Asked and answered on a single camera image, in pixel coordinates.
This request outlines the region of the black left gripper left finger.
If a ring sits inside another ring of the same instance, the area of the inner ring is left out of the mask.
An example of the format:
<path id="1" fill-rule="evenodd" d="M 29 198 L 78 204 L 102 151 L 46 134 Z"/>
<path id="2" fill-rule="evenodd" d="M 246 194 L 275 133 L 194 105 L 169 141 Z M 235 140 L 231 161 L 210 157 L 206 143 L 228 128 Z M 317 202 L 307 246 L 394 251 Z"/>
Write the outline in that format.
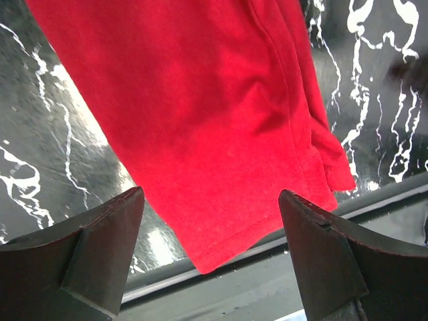
<path id="1" fill-rule="evenodd" d="M 144 211 L 133 187 L 1 246 L 2 320 L 113 320 Z"/>

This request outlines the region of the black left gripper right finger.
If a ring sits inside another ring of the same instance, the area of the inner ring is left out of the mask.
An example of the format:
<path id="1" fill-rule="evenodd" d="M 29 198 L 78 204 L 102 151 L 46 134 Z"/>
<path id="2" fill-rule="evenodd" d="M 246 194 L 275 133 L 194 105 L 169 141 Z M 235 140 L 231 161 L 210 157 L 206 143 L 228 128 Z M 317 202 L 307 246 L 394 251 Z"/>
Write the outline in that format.
<path id="1" fill-rule="evenodd" d="M 279 207 L 308 320 L 427 319 L 427 248 L 371 231 L 288 190 Z"/>

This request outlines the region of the red t shirt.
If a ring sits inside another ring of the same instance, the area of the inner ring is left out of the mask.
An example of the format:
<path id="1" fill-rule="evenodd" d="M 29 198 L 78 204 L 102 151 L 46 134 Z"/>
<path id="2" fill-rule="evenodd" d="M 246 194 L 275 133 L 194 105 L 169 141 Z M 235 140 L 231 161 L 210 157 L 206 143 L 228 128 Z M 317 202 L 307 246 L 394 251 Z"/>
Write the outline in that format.
<path id="1" fill-rule="evenodd" d="M 29 1 L 110 146 L 212 272 L 282 226 L 293 191 L 355 187 L 299 1 Z"/>

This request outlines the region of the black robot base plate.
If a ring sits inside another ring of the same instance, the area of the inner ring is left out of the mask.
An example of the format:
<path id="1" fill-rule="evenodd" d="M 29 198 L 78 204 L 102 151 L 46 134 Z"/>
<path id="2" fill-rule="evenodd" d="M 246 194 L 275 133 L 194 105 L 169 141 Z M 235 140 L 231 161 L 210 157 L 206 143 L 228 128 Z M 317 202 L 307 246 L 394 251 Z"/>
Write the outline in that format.
<path id="1" fill-rule="evenodd" d="M 336 214 L 395 239 L 422 245 L 427 234 L 427 175 L 421 173 L 346 200 Z M 176 243 L 146 232 L 155 270 L 129 277 L 120 320 L 302 320 L 304 313 L 283 231 L 202 276 Z"/>

